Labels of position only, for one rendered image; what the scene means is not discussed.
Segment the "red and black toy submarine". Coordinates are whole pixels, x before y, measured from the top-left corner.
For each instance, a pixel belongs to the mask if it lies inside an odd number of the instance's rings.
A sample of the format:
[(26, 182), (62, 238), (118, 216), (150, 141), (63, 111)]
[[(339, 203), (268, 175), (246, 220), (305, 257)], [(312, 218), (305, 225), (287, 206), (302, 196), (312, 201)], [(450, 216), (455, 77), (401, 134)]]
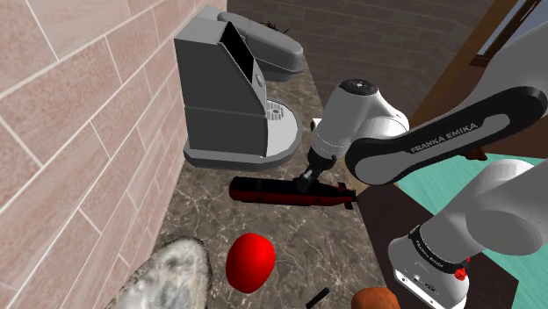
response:
[(229, 196), (235, 201), (269, 205), (334, 206), (344, 205), (353, 209), (357, 193), (345, 183), (336, 186), (313, 181), (305, 192), (298, 190), (298, 179), (277, 180), (236, 176), (228, 187)]

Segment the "dark brown robot stand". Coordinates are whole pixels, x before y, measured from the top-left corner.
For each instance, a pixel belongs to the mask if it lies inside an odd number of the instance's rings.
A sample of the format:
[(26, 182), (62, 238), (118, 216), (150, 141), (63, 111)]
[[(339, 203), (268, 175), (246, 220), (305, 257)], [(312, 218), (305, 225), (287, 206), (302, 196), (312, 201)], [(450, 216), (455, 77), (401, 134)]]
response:
[[(395, 238), (430, 219), (432, 214), (393, 184), (371, 186), (357, 196), (379, 267), (386, 285), (401, 309), (430, 309), (424, 302), (396, 282), (388, 257), (388, 245)], [(476, 254), (467, 269), (470, 287), (465, 309), (511, 309), (518, 280), (486, 255)]]

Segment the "grey coffee machine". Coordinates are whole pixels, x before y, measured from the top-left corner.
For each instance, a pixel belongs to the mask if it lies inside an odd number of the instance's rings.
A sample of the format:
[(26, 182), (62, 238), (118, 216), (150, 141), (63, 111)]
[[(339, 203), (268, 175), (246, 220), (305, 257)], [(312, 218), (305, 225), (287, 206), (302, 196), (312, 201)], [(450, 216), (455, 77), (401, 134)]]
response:
[(303, 125), (267, 97), (263, 72), (230, 22), (194, 18), (174, 39), (188, 140), (195, 167), (262, 171), (288, 162)]

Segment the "red egg-shaped object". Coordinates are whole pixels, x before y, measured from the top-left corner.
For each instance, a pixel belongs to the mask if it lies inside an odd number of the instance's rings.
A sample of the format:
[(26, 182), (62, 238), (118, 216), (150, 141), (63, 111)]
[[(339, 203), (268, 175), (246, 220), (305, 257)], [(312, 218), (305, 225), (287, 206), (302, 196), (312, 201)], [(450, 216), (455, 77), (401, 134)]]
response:
[(276, 253), (269, 240), (259, 234), (243, 234), (227, 254), (227, 281), (237, 291), (252, 293), (267, 281), (275, 262)]

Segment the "grey rounded toaster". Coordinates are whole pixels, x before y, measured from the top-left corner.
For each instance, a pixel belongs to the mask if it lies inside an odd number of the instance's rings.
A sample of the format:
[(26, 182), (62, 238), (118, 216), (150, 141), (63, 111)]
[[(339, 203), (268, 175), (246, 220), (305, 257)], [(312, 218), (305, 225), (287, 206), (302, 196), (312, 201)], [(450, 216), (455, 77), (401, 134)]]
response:
[(207, 4), (199, 18), (231, 22), (263, 72), (264, 79), (284, 83), (303, 69), (304, 51), (300, 43), (288, 35), (273, 30), (241, 15), (222, 11)]

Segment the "small black stick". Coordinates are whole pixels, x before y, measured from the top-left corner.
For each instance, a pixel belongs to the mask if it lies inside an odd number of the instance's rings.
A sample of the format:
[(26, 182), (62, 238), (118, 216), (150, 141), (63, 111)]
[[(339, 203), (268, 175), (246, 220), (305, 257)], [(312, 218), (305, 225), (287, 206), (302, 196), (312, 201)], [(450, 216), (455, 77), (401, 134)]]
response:
[(322, 299), (324, 299), (329, 293), (330, 293), (330, 289), (328, 287), (323, 288), (306, 303), (306, 309), (312, 309), (316, 304), (318, 304)]

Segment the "brown round object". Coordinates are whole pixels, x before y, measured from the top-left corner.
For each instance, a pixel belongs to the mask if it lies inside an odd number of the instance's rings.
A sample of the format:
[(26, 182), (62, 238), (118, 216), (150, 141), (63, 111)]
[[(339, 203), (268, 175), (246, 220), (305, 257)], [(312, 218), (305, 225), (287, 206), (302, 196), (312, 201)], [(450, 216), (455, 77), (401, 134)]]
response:
[(351, 309), (400, 309), (396, 296), (386, 287), (364, 288), (354, 294)]

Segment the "grey and white rock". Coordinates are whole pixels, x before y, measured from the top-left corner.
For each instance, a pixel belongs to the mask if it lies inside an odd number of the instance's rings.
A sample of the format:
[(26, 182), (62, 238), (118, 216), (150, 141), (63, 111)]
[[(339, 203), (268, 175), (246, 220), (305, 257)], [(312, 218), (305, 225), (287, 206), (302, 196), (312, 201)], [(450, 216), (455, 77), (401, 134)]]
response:
[(183, 236), (160, 246), (105, 309), (207, 309), (212, 285), (204, 242)]

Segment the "brown wooden door frame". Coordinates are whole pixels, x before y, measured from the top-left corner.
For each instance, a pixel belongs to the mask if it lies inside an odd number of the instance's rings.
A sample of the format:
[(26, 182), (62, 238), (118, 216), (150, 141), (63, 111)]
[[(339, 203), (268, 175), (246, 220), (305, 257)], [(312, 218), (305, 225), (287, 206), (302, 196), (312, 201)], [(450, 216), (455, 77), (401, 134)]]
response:
[(410, 120), (412, 127), (433, 118), (436, 105), (445, 93), (470, 67), (485, 68), (494, 56), (509, 41), (526, 18), (548, 0), (525, 0), (517, 12), (511, 14), (518, 0), (494, 0), (491, 7), (479, 21), (464, 45), (457, 52), (447, 69), (438, 78), (429, 94), (415, 111)]

